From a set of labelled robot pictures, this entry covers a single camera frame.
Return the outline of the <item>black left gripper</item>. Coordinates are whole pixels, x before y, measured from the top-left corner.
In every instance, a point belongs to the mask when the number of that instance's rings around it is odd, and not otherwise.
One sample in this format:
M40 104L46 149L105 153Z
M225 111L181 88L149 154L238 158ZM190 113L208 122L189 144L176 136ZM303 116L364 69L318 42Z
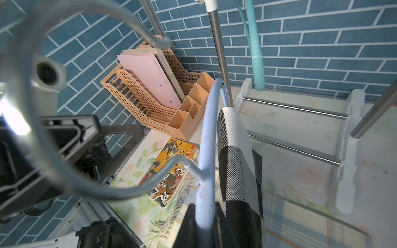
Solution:
M95 115L48 116L40 119L44 130L55 144L55 149L66 163L75 165L101 134L130 134L128 142L114 156L104 145L100 149L99 166L93 167L97 180L112 177L129 154L144 137L142 126L102 126ZM12 130L1 118L1 217L14 217L25 209L44 201L44 195L54 191L44 173L31 164L32 159L18 148Z

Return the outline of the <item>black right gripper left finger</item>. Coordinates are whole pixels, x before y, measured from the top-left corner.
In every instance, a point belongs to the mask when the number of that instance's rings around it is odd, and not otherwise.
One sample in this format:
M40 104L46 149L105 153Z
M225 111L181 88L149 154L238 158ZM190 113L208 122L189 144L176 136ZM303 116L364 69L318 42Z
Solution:
M196 248L195 204L190 204L185 213L173 248Z

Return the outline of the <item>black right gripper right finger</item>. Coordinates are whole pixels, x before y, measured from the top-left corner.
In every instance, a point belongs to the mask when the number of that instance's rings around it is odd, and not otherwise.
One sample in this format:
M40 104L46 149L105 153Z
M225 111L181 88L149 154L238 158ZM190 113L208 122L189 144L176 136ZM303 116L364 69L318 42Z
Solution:
M215 202L214 248L238 248L236 238L218 202Z

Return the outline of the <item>black white checkered scarf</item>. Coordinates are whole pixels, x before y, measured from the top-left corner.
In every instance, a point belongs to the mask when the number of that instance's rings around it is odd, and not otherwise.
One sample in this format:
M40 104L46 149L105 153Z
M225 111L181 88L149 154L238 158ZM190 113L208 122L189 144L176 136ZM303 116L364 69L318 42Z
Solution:
M241 248L262 246L262 163L240 115L224 107L217 121L218 164L222 200L228 224Z

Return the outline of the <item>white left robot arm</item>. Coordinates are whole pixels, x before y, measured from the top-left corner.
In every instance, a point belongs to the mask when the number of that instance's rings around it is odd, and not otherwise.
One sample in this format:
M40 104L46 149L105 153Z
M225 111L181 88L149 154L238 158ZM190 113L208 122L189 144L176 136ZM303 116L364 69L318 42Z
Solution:
M95 115L41 118L62 159L93 181L116 171L143 138L140 125L102 126ZM65 191L31 166L1 120L1 224L15 216L41 216ZM133 242L114 218L78 228L79 248L124 248Z

